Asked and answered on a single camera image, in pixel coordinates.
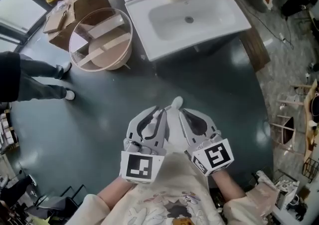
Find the wooden board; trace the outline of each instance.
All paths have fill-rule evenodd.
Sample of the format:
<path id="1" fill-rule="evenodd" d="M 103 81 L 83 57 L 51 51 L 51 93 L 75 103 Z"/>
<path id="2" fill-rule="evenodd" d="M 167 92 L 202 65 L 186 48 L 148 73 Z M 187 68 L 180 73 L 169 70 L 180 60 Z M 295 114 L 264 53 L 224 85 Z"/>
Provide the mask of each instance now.
<path id="1" fill-rule="evenodd" d="M 248 16 L 248 12 L 240 2 L 238 2 L 237 0 L 235 1 L 237 2 L 238 6 L 243 11 L 244 15 L 251 25 L 251 28 L 249 30 L 246 30 L 240 34 L 240 40 L 243 43 L 243 46 L 247 52 L 254 71 L 257 72 L 260 69 L 264 68 L 265 65 L 270 62 L 270 57 L 264 46 L 264 42 L 262 41 L 257 29 Z"/>
<path id="2" fill-rule="evenodd" d="M 313 119 L 313 115 L 310 112 L 310 102 L 316 95 L 316 88 L 317 88 L 317 80 L 315 80 L 308 92 L 308 94 L 305 97 L 304 100 L 304 109 L 305 109 L 305 118 L 306 118 L 306 150 L 305 150 L 305 157 L 304 157 L 304 163 L 307 161 L 307 159 L 311 156 L 313 152 L 313 144 L 315 142 L 315 136 L 313 129 L 308 125 L 308 121 Z"/>

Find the washbasin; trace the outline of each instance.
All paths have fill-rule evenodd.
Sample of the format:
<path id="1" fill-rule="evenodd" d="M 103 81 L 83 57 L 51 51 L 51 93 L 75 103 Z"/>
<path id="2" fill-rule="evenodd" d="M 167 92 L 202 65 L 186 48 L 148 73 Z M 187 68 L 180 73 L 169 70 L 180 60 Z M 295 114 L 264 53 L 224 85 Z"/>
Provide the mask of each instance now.
<path id="1" fill-rule="evenodd" d="M 150 61 L 251 27 L 234 0 L 133 0 L 126 7 Z"/>
<path id="2" fill-rule="evenodd" d="M 180 40 L 207 31 L 221 31 L 235 23 L 235 16 L 226 1 L 187 0 L 164 4 L 150 10 L 149 20 L 161 40 Z"/>

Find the shoe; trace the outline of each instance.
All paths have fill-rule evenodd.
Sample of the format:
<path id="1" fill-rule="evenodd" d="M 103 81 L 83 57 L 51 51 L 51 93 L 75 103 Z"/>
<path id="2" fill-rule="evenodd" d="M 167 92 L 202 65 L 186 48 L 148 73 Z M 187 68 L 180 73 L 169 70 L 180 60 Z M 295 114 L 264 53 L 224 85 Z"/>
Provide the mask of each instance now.
<path id="1" fill-rule="evenodd" d="M 29 176 L 30 176 L 30 178 L 32 180 L 33 186 L 35 186 L 35 187 L 38 186 L 38 183 L 36 183 L 35 179 L 31 175 L 29 175 Z"/>
<path id="2" fill-rule="evenodd" d="M 71 64 L 70 62 L 67 62 L 67 63 L 65 63 L 65 64 L 62 65 L 62 67 L 63 67 L 63 74 L 66 73 L 66 72 L 68 72 L 68 71 L 70 70 L 71 65 L 72 65 L 72 64 Z"/>
<path id="3" fill-rule="evenodd" d="M 66 96 L 64 97 L 66 100 L 73 100 L 75 98 L 75 93 L 71 90 L 66 91 Z"/>

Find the wire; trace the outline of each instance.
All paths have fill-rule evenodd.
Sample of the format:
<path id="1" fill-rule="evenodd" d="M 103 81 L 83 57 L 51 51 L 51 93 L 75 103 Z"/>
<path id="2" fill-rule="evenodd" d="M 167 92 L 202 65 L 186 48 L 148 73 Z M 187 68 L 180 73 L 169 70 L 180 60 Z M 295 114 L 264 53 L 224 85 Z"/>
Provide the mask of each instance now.
<path id="1" fill-rule="evenodd" d="M 248 11 L 248 12 L 249 12 L 251 15 L 253 15 L 256 19 L 258 19 L 258 21 L 259 21 L 260 23 L 262 23 L 263 26 L 264 26 L 276 39 L 280 40 L 285 46 L 287 46 L 287 45 L 284 43 L 284 40 L 285 40 L 286 42 L 288 42 L 288 43 L 290 44 L 290 48 L 291 48 L 292 50 L 294 50 L 294 46 L 293 46 L 293 44 L 291 43 L 291 32 L 290 32 L 290 29 L 289 29 L 289 27 L 288 27 L 288 22 L 287 22 L 287 20 L 286 20 L 286 24 L 287 24 L 287 28 L 288 28 L 289 35 L 290 35 L 290 40 L 289 40 L 289 41 L 288 41 L 286 38 L 280 39 L 279 37 L 277 37 L 277 36 L 264 24 L 264 22 L 261 21 L 261 19 L 260 19 L 259 17 L 257 17 L 254 13 L 252 13 L 252 12 L 247 8 L 247 6 L 246 6 L 241 0 L 238 0 L 238 1 L 242 4 L 242 6 L 245 7 L 246 11 Z"/>
<path id="2" fill-rule="evenodd" d="M 284 38 L 283 41 L 286 40 L 286 41 L 290 44 L 290 48 L 291 48 L 292 50 L 294 50 L 294 46 L 293 46 L 293 44 L 291 43 L 291 32 L 290 32 L 289 25 L 288 25 L 288 19 L 286 19 L 285 21 L 286 21 L 287 29 L 288 29 L 288 32 L 289 32 L 289 40 L 287 40 L 286 38 Z"/>

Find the black jacket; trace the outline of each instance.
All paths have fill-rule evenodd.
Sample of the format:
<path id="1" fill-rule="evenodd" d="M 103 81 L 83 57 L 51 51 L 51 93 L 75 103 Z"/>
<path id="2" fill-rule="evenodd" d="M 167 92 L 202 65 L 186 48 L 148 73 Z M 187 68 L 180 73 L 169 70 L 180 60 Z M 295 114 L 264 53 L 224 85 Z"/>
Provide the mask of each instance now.
<path id="1" fill-rule="evenodd" d="M 0 102 L 13 102 L 18 99 L 20 75 L 19 54 L 0 52 Z"/>

